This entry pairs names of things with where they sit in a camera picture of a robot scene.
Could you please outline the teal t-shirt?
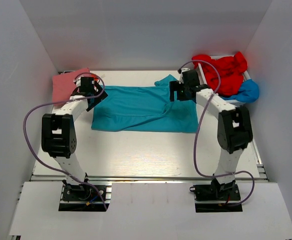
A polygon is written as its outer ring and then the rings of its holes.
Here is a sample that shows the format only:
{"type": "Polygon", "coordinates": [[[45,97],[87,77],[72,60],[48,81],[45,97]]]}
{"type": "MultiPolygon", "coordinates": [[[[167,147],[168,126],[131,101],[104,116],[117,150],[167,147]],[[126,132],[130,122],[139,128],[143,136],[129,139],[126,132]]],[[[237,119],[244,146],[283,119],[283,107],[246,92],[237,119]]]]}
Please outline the teal t-shirt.
{"type": "Polygon", "coordinates": [[[108,85],[108,96],[93,109],[92,130],[195,133],[196,104],[191,100],[171,102],[169,84],[173,81],[168,75],[154,86],[108,85]]]}

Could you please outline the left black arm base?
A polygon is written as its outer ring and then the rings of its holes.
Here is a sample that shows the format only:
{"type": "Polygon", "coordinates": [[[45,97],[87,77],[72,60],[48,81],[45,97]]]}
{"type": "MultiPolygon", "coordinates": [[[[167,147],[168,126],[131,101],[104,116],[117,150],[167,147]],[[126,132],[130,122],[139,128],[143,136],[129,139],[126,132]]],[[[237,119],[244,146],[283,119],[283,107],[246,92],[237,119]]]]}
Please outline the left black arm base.
{"type": "Polygon", "coordinates": [[[109,207],[110,186],[96,185],[94,189],[84,184],[73,185],[66,180],[62,183],[59,212],[106,212],[109,207]]]}

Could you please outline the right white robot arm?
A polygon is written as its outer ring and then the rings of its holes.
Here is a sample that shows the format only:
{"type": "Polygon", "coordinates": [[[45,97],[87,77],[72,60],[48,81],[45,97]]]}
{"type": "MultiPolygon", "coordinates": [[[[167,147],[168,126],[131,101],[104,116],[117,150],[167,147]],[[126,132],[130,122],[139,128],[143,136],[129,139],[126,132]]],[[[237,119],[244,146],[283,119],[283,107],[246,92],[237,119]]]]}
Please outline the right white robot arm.
{"type": "Polygon", "coordinates": [[[218,121],[217,140],[221,147],[219,163],[212,178],[225,187],[233,185],[239,158],[253,140],[250,114],[245,106],[235,106],[216,93],[207,84],[200,84],[194,69],[179,69],[179,80],[169,83],[170,101],[192,100],[218,121]]]}

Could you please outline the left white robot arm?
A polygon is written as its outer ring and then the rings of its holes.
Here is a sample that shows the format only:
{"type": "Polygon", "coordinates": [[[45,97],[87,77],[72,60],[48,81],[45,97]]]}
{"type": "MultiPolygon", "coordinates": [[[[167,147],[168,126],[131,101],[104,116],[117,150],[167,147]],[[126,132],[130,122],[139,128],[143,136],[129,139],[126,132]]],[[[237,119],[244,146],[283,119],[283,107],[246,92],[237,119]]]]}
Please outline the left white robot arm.
{"type": "Polygon", "coordinates": [[[75,78],[75,89],[69,100],[57,103],[60,108],[56,112],[42,117],[41,148],[59,164],[68,185],[80,186],[87,182],[87,175],[75,154],[78,143],[75,121],[106,97],[101,77],[83,73],[75,78]]]}

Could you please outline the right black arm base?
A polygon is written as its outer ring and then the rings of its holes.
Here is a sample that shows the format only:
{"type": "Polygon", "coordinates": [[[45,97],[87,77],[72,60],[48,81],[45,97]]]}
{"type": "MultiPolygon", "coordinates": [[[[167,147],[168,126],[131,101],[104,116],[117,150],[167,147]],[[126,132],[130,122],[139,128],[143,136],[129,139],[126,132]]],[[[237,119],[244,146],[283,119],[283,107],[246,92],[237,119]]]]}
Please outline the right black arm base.
{"type": "Polygon", "coordinates": [[[213,179],[210,184],[196,184],[189,188],[194,194],[196,213],[242,212],[241,196],[236,181],[220,184],[213,179]]]}

